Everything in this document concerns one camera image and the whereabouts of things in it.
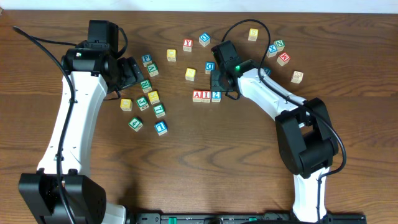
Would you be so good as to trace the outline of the green N block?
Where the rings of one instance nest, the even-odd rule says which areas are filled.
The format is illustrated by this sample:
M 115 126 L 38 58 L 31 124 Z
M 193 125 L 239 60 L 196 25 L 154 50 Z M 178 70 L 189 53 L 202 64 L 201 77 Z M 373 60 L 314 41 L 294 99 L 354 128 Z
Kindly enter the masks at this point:
M 275 40 L 274 45 L 276 46 L 278 52 L 283 51 L 283 49 L 285 47 L 285 43 L 282 39 Z

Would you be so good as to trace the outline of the red I block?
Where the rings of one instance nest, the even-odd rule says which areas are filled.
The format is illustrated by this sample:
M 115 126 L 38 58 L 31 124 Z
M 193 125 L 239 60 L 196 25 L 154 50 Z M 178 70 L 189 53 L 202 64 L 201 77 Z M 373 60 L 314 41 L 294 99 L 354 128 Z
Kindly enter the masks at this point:
M 203 102 L 203 103 L 211 102 L 211 91 L 203 90 L 201 92 L 201 102 Z

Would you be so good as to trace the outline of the green 4 block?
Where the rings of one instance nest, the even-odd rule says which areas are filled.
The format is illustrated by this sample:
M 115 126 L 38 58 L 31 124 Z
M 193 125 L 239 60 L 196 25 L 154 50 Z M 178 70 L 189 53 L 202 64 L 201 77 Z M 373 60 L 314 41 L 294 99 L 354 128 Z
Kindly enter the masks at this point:
M 133 117 L 128 125 L 131 129 L 135 130 L 135 132 L 138 132 L 143 127 L 143 123 L 139 117 Z

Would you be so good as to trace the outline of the green J block left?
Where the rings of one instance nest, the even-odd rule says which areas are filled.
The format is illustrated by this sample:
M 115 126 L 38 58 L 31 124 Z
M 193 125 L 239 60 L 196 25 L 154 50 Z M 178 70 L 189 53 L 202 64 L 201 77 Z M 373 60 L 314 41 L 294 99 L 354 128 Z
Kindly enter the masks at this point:
M 138 98 L 136 100 L 136 103 L 141 111 L 144 111 L 144 110 L 148 109 L 148 107 L 149 107 L 148 101 L 147 101 L 146 97 L 144 97 L 144 96 Z

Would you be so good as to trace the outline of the red Y block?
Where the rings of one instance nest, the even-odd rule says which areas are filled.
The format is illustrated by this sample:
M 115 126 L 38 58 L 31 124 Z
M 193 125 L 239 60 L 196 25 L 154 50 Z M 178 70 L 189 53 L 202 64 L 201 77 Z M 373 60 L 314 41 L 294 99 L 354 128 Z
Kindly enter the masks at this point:
M 193 40 L 192 39 L 184 39 L 183 40 L 183 51 L 191 52 L 193 48 Z

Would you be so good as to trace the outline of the green L block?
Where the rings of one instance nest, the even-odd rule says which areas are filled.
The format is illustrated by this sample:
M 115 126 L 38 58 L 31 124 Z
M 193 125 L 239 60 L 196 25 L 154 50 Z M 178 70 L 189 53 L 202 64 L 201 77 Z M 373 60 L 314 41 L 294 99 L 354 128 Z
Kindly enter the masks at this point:
M 157 118 L 161 118 L 161 117 L 165 116 L 165 109 L 164 109 L 163 104 L 159 103 L 158 105 L 155 105 L 153 107 L 153 110 L 154 110 L 155 116 Z

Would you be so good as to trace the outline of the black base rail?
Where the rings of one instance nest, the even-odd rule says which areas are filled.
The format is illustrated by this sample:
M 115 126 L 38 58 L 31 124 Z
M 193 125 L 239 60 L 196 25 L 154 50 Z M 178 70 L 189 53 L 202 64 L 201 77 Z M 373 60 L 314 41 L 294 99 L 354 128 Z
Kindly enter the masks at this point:
M 131 224 L 241 224 L 241 223 L 309 223 L 299 221 L 293 214 L 269 212 L 263 215 L 162 215 L 159 213 L 137 213 L 130 215 L 126 223 Z M 322 224 L 367 224 L 365 215 L 326 214 Z

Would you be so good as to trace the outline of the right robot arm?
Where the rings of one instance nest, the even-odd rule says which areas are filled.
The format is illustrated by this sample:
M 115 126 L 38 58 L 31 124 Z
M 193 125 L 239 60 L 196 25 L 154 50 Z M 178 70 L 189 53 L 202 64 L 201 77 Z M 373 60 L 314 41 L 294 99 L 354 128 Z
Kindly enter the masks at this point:
M 224 64 L 211 72 L 211 89 L 235 91 L 255 102 L 275 122 L 280 157 L 294 175 L 293 214 L 315 223 L 326 215 L 325 185 L 319 184 L 338 153 L 327 108 L 318 98 L 295 96 L 273 81 L 253 60 Z

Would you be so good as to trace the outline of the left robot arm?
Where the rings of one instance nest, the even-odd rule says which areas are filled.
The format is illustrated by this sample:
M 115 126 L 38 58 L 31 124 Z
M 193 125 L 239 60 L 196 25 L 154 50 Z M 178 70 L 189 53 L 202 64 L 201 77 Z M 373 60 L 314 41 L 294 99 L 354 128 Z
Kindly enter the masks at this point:
M 133 57 L 100 49 L 69 49 L 61 65 L 67 77 L 53 134 L 36 173 L 21 174 L 19 192 L 37 223 L 130 223 L 127 208 L 89 178 L 90 151 L 105 96 L 143 74 Z

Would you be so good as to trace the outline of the green R block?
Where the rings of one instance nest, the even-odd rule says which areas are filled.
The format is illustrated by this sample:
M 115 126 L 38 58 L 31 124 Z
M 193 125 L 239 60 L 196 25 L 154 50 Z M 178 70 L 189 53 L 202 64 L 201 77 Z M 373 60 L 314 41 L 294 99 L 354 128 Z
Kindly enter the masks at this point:
M 148 93 L 152 91 L 152 85 L 150 83 L 150 80 L 143 80 L 141 82 L 141 88 L 144 93 Z

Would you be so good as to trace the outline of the blue T block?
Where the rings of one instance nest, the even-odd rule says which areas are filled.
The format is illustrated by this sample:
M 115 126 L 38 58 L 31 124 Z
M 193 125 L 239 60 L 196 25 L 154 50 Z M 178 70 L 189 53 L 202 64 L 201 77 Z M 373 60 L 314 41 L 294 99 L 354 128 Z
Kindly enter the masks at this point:
M 167 125 L 164 121 L 160 121 L 154 125 L 155 130 L 159 136 L 168 132 Z

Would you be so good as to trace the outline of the blue d block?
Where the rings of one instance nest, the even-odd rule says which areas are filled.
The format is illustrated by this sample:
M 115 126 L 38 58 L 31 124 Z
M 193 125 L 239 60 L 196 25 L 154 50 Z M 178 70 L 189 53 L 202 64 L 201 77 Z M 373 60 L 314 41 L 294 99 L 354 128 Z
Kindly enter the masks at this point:
M 210 74 L 215 69 L 214 62 L 206 62 L 205 63 L 205 73 Z
M 210 44 L 211 42 L 211 37 L 208 33 L 204 32 L 199 36 L 199 43 L 203 46 L 206 47 L 207 45 Z

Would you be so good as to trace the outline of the yellow G block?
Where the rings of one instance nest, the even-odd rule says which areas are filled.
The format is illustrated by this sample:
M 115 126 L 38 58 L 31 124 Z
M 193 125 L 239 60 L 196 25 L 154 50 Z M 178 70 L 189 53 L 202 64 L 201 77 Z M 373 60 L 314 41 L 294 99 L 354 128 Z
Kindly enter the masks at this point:
M 120 103 L 120 108 L 123 111 L 131 111 L 133 106 L 133 102 L 131 99 L 123 98 Z

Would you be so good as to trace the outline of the blue X block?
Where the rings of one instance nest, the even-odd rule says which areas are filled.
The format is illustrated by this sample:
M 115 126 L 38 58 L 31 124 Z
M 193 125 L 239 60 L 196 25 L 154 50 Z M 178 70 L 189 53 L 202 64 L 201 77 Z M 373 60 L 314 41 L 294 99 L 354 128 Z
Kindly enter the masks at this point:
M 277 47 L 274 44 L 271 44 L 267 50 L 266 56 L 268 58 L 276 56 L 278 53 Z

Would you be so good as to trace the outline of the red M block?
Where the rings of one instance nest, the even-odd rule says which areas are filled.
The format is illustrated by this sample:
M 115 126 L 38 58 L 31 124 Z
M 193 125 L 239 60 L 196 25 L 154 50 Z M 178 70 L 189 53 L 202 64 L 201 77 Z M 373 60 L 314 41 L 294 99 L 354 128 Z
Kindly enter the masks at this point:
M 283 53 L 281 53 L 279 56 L 278 56 L 278 58 L 277 58 L 277 63 L 280 65 L 280 66 L 284 66 L 284 65 L 286 65 L 288 62 L 290 61 L 290 56 L 286 53 L 286 52 L 283 52 Z

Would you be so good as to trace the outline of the blue P block left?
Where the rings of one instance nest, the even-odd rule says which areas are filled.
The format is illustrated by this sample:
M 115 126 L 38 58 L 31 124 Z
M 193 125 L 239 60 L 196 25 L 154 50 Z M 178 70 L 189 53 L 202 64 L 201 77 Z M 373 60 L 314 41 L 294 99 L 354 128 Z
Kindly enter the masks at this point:
M 147 67 L 148 65 L 152 64 L 152 57 L 150 54 L 144 54 L 141 56 L 141 60 L 143 63 L 144 67 Z

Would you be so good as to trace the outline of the red A block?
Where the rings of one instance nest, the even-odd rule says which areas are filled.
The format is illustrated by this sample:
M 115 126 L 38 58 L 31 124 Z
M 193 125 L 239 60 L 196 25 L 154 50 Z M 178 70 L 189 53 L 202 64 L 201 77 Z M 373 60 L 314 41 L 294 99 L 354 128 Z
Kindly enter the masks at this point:
M 193 90 L 192 101 L 193 102 L 201 102 L 202 100 L 202 91 L 201 90 Z

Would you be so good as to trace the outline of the blue 2 block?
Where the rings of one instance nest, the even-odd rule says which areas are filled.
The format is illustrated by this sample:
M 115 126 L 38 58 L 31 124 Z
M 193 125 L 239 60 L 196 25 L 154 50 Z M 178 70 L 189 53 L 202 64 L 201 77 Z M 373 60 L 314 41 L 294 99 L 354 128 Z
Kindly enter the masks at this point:
M 218 103 L 221 101 L 221 92 L 220 91 L 212 91 L 211 92 L 211 101 Z

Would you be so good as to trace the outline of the green V block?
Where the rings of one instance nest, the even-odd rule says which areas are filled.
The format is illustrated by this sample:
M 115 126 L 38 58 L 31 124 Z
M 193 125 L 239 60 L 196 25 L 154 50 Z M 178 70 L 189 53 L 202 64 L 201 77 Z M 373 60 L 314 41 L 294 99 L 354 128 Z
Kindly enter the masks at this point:
M 159 69 L 155 63 L 148 64 L 147 71 L 149 72 L 150 77 L 154 77 L 159 74 Z

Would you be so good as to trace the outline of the blue D block middle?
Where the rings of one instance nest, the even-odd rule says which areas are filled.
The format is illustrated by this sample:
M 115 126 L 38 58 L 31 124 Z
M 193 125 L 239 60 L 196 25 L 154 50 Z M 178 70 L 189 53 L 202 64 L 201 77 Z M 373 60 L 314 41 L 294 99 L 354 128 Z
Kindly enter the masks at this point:
M 214 62 L 206 62 L 205 63 L 205 73 L 210 74 L 215 69 Z

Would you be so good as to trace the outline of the yellow S block middle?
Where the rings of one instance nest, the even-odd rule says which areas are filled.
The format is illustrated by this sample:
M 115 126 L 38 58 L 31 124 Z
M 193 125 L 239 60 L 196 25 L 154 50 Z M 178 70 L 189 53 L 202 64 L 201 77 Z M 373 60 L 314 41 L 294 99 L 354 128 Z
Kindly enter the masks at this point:
M 196 75 L 196 70 L 194 68 L 187 68 L 185 72 L 185 79 L 189 81 L 194 81 Z

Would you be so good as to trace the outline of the blue H block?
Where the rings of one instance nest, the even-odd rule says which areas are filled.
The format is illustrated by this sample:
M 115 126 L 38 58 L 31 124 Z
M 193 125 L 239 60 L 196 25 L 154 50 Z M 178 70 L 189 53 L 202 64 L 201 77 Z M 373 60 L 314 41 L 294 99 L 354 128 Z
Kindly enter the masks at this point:
M 271 69 L 269 69 L 269 68 L 264 68 L 264 71 L 265 71 L 266 75 L 268 75 L 268 76 L 271 75 Z

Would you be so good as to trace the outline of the blue D block top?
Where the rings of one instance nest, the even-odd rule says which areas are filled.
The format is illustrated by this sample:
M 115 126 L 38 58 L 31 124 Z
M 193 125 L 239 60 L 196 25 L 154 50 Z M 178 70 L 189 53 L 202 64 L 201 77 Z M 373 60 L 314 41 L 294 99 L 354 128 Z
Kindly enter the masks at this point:
M 199 43 L 203 46 L 206 47 L 207 45 L 210 44 L 211 42 L 211 37 L 208 33 L 204 32 L 199 36 Z

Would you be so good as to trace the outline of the yellow s block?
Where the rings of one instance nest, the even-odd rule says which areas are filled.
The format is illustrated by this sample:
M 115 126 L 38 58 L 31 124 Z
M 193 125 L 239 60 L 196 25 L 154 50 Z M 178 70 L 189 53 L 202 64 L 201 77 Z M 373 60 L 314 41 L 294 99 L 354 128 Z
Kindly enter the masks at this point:
M 250 28 L 249 35 L 248 35 L 248 41 L 255 42 L 257 40 L 258 35 L 259 35 L 258 29 Z
M 194 68 L 187 68 L 185 72 L 185 79 L 189 81 L 194 81 L 196 75 L 196 70 Z

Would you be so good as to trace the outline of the yellow S block top right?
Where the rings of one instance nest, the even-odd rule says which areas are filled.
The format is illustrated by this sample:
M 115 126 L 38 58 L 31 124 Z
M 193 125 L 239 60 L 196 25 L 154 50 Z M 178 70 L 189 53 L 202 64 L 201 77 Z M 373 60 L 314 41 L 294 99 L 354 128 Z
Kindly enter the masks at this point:
M 258 35 L 259 35 L 258 29 L 250 28 L 249 35 L 248 35 L 248 41 L 255 42 L 257 40 Z

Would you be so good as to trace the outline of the plain block right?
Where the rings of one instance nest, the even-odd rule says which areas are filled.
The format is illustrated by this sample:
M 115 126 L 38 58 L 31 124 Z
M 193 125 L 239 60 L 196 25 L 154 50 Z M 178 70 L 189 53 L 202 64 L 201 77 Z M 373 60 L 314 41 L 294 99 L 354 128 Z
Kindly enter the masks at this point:
M 303 72 L 294 71 L 292 76 L 291 76 L 291 80 L 290 81 L 292 83 L 299 84 L 299 83 L 301 83 L 302 80 L 303 80 Z

